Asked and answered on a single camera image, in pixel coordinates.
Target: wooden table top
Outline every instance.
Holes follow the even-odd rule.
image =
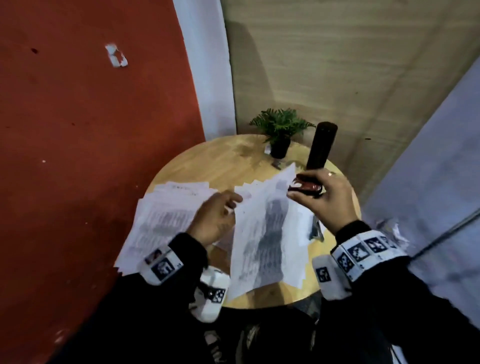
[[[177,157],[173,158],[153,178],[146,194],[153,191],[156,184],[174,182],[210,182],[211,188],[219,191],[233,189],[244,182],[253,180],[264,181],[272,178],[279,171],[272,167],[272,157],[264,153],[265,144],[263,135],[243,134],[225,136],[209,142],[198,144]],[[310,149],[301,144],[292,142],[288,149],[285,161],[289,164],[295,161],[297,167],[305,168]],[[326,168],[342,174],[330,161]],[[353,202],[357,215],[360,217],[360,206],[357,196],[353,193]],[[309,259],[322,254],[329,254],[335,246],[335,237],[326,231],[324,242],[315,240],[308,247]],[[210,265],[226,273],[230,273],[230,262],[227,253],[215,246],[208,247]],[[301,289],[279,282],[257,288],[234,300],[225,301],[224,307],[249,309],[274,307],[302,300],[320,288],[315,277],[312,265],[305,266],[306,279]]]

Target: person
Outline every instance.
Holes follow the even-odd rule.
[[[318,179],[326,193],[318,199],[298,192],[289,192],[288,197],[309,208],[335,235],[337,244],[370,230],[357,218],[352,187],[345,177],[326,169],[304,174]],[[147,284],[139,274],[119,278],[92,316],[49,362],[207,362],[209,352],[188,314],[188,304],[208,265],[205,248],[235,224],[235,215],[228,214],[225,206],[235,208],[238,202],[241,196],[229,191],[205,201],[187,231],[169,243],[183,266],[160,286]],[[336,315],[325,315],[336,329],[317,335],[320,338],[315,342],[320,344],[313,348],[313,362],[345,361],[345,347],[355,344],[350,334],[364,329],[357,320],[364,310],[372,313],[388,341],[402,348],[410,364],[474,360],[479,330],[449,301],[434,296],[409,272],[408,263],[405,256],[385,261],[351,283],[352,296],[335,303],[340,307]]]

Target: black sleeve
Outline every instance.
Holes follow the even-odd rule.
[[[208,266],[205,248],[186,233],[169,244],[184,264],[160,286],[140,274],[118,278],[92,316],[49,363],[140,363],[178,357],[179,344],[191,347],[192,317],[187,312],[193,292]]]
[[[337,244],[369,230],[364,222],[354,221],[336,234]],[[410,273],[409,262],[409,257],[399,257],[365,271],[352,284],[353,295],[374,312],[385,336],[402,348],[409,364],[476,357],[480,331]]]

